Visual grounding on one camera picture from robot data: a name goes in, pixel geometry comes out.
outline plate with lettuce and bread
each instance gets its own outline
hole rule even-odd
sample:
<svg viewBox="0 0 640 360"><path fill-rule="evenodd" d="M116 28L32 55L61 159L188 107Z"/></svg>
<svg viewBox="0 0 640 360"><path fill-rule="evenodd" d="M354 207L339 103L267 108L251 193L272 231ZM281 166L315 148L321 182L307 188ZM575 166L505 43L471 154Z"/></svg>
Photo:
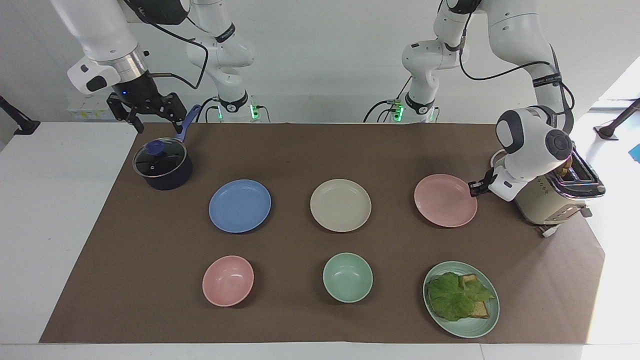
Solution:
<svg viewBox="0 0 640 360"><path fill-rule="evenodd" d="M447 332L473 339L487 335L498 322L500 302L480 270L459 261L434 266L424 279L424 303Z"/></svg>

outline brown tablecloth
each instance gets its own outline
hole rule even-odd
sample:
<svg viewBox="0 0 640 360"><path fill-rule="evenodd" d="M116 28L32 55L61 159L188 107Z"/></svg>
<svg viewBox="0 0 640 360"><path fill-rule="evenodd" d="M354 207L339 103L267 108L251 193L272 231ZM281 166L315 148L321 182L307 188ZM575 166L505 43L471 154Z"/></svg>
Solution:
<svg viewBox="0 0 640 360"><path fill-rule="evenodd" d="M472 342L587 340L604 253L582 218L543 239L494 195L478 198L475 219L457 229L429 223L413 203L428 175L482 178L499 149L494 126L196 124L186 142L191 179L160 192L134 173L132 155L171 134L148 124L136 139L41 342L470 342L439 328L422 300L427 271L448 260L480 269L500 297L496 328ZM352 233L325 230L309 210L314 189L334 178L371 196L369 221ZM273 199L268 219L247 234L209 220L211 196L235 179L261 182ZM356 304L323 287L325 262L345 251L374 272ZM240 305L215 307L202 276L229 254L251 262L255 286Z"/></svg>

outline lettuce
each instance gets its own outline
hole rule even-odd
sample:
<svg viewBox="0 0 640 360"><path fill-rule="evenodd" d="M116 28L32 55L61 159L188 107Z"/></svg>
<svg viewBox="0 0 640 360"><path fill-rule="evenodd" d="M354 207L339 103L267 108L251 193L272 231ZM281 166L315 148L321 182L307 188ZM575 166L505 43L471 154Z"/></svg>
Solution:
<svg viewBox="0 0 640 360"><path fill-rule="evenodd" d="M428 284L429 301L441 318L455 322L468 317L476 301L494 299L478 280L463 281L462 276L447 272Z"/></svg>

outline toast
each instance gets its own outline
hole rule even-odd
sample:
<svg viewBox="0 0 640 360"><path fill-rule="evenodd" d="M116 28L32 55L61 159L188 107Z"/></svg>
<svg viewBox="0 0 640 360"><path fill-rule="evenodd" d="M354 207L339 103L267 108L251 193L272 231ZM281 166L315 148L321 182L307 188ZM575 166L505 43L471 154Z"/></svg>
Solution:
<svg viewBox="0 0 640 360"><path fill-rule="evenodd" d="M462 275L462 281L463 282L468 282L471 280L478 280L477 276L475 274L467 274L467 275ZM484 304L484 302L482 301L476 301L475 303L475 308L473 310L473 312L471 312L471 314L469 314L470 318L475 318L475 319L488 319L489 318L489 311L486 309L486 305Z"/></svg>

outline pink bowl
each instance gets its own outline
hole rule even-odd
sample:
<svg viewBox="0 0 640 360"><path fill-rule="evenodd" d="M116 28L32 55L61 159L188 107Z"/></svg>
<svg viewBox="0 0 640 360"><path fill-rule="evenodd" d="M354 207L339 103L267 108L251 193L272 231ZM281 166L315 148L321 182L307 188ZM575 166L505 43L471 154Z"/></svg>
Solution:
<svg viewBox="0 0 640 360"><path fill-rule="evenodd" d="M253 268L239 256L225 256L216 260L204 273L202 292L216 306L227 307L240 303L253 287Z"/></svg>
<svg viewBox="0 0 640 360"><path fill-rule="evenodd" d="M469 194L467 183L447 174L422 179L415 187L413 199L422 216L444 227L469 223L478 209L478 201Z"/></svg>

